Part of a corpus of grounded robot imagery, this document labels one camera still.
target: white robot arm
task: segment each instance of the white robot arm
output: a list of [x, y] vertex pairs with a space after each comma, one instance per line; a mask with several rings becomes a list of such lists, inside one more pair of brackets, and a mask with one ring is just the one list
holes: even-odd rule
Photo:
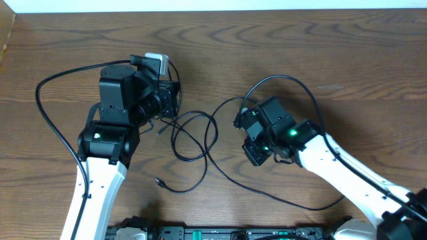
[[[379, 176], [345, 152], [329, 135], [327, 138], [331, 146], [340, 153], [342, 159], [352, 167], [404, 202], [409, 200], [406, 196], [410, 192], [408, 189]], [[350, 220], [335, 232], [336, 240], [376, 239], [376, 227], [383, 222], [382, 214], [386, 211], [394, 213], [399, 210], [399, 204], [384, 196], [337, 161], [326, 147], [321, 135], [308, 141], [306, 148], [299, 152], [299, 156], [304, 168], [333, 185], [353, 202], [372, 223]], [[126, 167], [120, 162], [117, 165], [108, 163], [109, 159], [94, 157], [88, 157], [84, 162], [83, 166], [89, 176], [90, 191], [75, 239], [103, 239], [105, 237], [115, 196], [127, 172]], [[75, 192], [62, 232], [62, 240], [68, 240], [71, 237], [83, 191], [83, 178], [81, 172], [77, 170]]]
[[[403, 202], [409, 201], [406, 196], [410, 191], [379, 176], [367, 166], [345, 152], [329, 135], [330, 145], [340, 154], [341, 158], [360, 173], [375, 181], [384, 190], [400, 198]], [[353, 202], [370, 220], [372, 224], [361, 223], [355, 219], [345, 223], [335, 232], [337, 240], [345, 239], [376, 239], [376, 227], [383, 222], [382, 214], [386, 211], [394, 213], [401, 207], [395, 201], [367, 184], [364, 180], [343, 166], [330, 152], [321, 135], [314, 137], [306, 148], [299, 152], [300, 161], [304, 168], [311, 171]]]

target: wooden table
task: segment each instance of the wooden table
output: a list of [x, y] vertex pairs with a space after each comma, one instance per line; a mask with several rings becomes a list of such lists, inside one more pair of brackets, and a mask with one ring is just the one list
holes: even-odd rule
[[[40, 116], [34, 100], [42, 79], [84, 65], [158, 52], [182, 78], [182, 113], [212, 111], [244, 95], [261, 78], [299, 78], [318, 98], [326, 129], [339, 144], [389, 180], [413, 191], [427, 183], [427, 11], [242, 11], [18, 15], [0, 66], [0, 238], [57, 239], [73, 195], [76, 166]], [[100, 69], [67, 75], [42, 90], [43, 104], [77, 148], [90, 106], [99, 101]], [[273, 80], [256, 91], [278, 96], [297, 119], [317, 121], [296, 84]], [[305, 206], [340, 196], [297, 165], [272, 159], [252, 167], [231, 122], [240, 102], [216, 117], [220, 138], [211, 154], [235, 180]], [[187, 128], [202, 139], [207, 121]], [[155, 123], [158, 130], [162, 123]], [[285, 226], [328, 224], [345, 215], [366, 220], [349, 201], [310, 212], [250, 193], [211, 165], [192, 193], [174, 195], [201, 176], [203, 160], [178, 161], [170, 130], [144, 135], [115, 200], [110, 223], [140, 215], [187, 225]], [[187, 137], [183, 155], [199, 149]]]

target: camera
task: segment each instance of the camera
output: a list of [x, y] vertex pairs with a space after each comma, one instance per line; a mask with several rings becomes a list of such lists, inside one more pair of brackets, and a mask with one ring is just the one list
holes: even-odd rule
[[296, 123], [277, 97], [268, 97], [236, 115], [235, 126], [248, 134], [242, 148], [253, 166], [262, 165], [272, 154], [301, 166], [298, 151], [320, 133], [320, 128], [306, 119]]
[[[78, 138], [81, 161], [87, 157], [118, 161], [129, 167], [139, 144], [139, 127], [155, 116], [177, 116], [177, 93], [180, 83], [160, 81], [167, 72], [166, 55], [147, 53], [131, 55], [130, 65], [110, 65], [101, 70], [101, 103], [89, 112], [85, 129]], [[99, 120], [93, 121], [99, 111]]]

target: green led light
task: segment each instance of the green led light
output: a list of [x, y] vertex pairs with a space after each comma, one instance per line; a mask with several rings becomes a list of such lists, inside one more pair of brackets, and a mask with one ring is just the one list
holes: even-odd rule
[[287, 231], [280, 231], [279, 235], [287, 235], [288, 232]]
[[292, 130], [289, 132], [289, 134], [290, 134], [291, 136], [295, 136], [295, 135], [297, 135], [297, 134], [298, 134], [298, 132], [297, 132], [297, 131], [295, 131], [294, 129], [292, 129]]
[[201, 231], [193, 231], [193, 240], [201, 240]]

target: cable plug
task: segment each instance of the cable plug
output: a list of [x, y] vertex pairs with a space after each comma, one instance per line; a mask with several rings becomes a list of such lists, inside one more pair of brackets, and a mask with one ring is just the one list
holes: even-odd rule
[[160, 135], [161, 133], [163, 133], [163, 132], [167, 129], [167, 127], [169, 127], [169, 125], [166, 125], [165, 127], [162, 127], [162, 128], [157, 132], [157, 134], [156, 134], [156, 135]]
[[166, 183], [163, 181], [163, 180], [161, 180], [160, 178], [158, 178], [158, 177], [156, 177], [155, 178], [155, 182], [160, 186], [160, 187], [166, 187]]
[[240, 114], [236, 114], [236, 117], [234, 118], [234, 121], [232, 123], [232, 125], [236, 128], [236, 129], [240, 129]]

